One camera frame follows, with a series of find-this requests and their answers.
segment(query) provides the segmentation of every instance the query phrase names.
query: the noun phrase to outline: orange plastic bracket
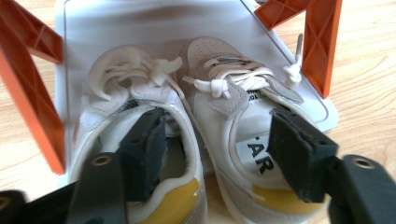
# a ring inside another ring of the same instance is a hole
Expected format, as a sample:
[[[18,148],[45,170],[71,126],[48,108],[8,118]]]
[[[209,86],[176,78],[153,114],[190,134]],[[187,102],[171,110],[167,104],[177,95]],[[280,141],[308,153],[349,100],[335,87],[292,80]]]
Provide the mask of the orange plastic bracket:
[[[61,63],[62,38],[13,0],[0,1],[0,75],[36,143],[64,173],[64,126],[30,53]]]
[[[306,10],[302,71],[318,93],[330,93],[342,0],[268,0],[256,16],[268,29]]]

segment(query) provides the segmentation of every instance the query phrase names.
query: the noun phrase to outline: white sneaker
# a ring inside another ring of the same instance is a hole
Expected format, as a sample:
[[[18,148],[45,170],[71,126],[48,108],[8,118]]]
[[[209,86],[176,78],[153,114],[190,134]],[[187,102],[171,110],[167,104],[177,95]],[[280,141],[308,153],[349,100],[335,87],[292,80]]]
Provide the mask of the white sneaker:
[[[324,207],[300,201],[266,152],[271,110],[286,107],[311,121],[299,107],[303,98],[222,40],[194,39],[180,56],[177,83],[231,215],[244,223],[298,223]]]
[[[190,119],[168,74],[181,66],[152,59],[135,47],[104,53],[89,73],[75,129],[70,181],[91,154],[116,152],[120,141],[147,111],[164,110],[168,143],[159,184],[143,202],[128,203],[129,223],[205,223],[206,195],[199,149]]]

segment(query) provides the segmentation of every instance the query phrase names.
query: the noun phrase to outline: white shoelace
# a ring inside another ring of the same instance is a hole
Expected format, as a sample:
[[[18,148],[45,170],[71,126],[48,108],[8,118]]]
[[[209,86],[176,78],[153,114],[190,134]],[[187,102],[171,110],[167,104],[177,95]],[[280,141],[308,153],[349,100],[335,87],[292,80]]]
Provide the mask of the white shoelace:
[[[121,62],[112,60],[120,58]],[[100,98],[110,101],[111,96],[104,88],[111,78],[122,82],[131,77],[144,77],[150,87],[159,87],[167,81],[184,99],[184,93],[176,82],[169,77],[182,65],[180,57],[169,62],[165,59],[151,59],[147,54],[133,47],[113,49],[105,53],[93,65],[89,74],[92,91]]]
[[[249,58],[235,58],[220,56],[216,59],[210,59],[204,64],[204,68],[213,66],[208,73],[211,81],[203,81],[192,77],[183,77],[182,79],[195,86],[199,91],[211,92],[213,97],[223,96],[230,98],[226,77],[229,77],[233,83],[245,91],[255,91],[269,87],[267,77],[273,77],[271,69],[265,67],[262,63],[256,63]],[[301,66],[297,63],[289,67],[284,67],[288,74],[285,85],[295,87],[301,81]]]

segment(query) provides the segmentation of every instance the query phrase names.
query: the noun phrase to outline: white platform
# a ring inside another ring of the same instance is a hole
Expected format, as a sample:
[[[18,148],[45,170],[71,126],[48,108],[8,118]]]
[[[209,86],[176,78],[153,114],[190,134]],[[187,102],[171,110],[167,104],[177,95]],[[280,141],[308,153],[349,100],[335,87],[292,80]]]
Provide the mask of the white platform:
[[[136,45],[153,57],[172,60],[185,41],[214,36],[265,63],[282,81],[286,79],[282,67],[294,62],[283,42],[254,16],[249,1],[63,0],[56,4],[64,63],[56,66],[55,106],[65,127],[66,170],[73,157],[71,141],[82,84],[93,62],[109,49]],[[322,100],[309,81],[304,78],[296,90],[304,98],[303,108],[323,132],[337,124],[336,108],[329,99]]]

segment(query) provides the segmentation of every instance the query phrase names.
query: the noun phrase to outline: wooden floor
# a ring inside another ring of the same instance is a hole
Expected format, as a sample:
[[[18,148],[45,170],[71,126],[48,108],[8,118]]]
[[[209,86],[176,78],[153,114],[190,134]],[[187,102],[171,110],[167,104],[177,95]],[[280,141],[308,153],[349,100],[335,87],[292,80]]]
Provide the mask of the wooden floor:
[[[54,27],[54,0],[19,0]],[[276,32],[294,51],[304,15]],[[36,59],[53,95],[54,65]],[[396,0],[344,0],[330,99],[340,121],[329,136],[339,156],[359,154],[381,163],[396,179]],[[0,190],[20,189],[30,200],[56,188],[54,175],[29,134],[7,89],[0,82]],[[208,223],[234,223],[219,194],[216,178],[205,178]],[[310,223],[329,223],[326,212]]]

